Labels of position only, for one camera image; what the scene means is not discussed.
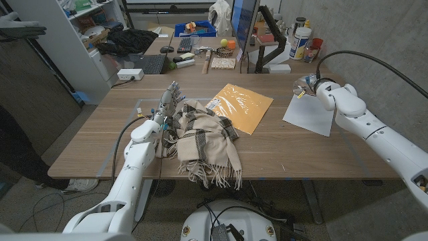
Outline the person gloved hand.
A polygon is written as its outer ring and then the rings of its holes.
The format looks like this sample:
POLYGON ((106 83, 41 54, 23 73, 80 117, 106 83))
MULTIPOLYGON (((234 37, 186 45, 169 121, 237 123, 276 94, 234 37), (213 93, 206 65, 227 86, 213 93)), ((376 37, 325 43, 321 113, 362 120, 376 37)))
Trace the person gloved hand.
POLYGON ((1 16, 1 42, 16 39, 38 39, 40 35, 45 35, 47 28, 38 21, 18 21, 18 18, 17 12, 1 16))

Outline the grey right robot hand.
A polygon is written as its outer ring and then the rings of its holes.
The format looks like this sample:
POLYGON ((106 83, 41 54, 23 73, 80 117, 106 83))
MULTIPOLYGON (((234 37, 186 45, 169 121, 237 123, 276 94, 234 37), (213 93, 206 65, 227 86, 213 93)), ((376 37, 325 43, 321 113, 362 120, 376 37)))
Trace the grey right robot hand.
POLYGON ((315 74, 310 74, 308 76, 303 76, 299 79, 297 79, 293 83, 293 93, 296 96, 303 96, 305 94, 310 96, 316 96, 316 93, 314 91, 314 85, 317 81, 315 74))

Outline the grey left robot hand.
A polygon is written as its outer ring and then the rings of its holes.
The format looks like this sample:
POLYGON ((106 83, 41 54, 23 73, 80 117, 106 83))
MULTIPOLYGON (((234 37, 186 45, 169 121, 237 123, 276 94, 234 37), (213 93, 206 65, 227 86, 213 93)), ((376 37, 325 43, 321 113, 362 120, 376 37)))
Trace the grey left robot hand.
POLYGON ((186 96, 180 96, 180 86, 178 82, 173 82, 163 93, 160 98, 157 109, 153 114, 153 121, 162 125, 167 118, 171 118, 177 108, 178 103, 186 98, 186 96))

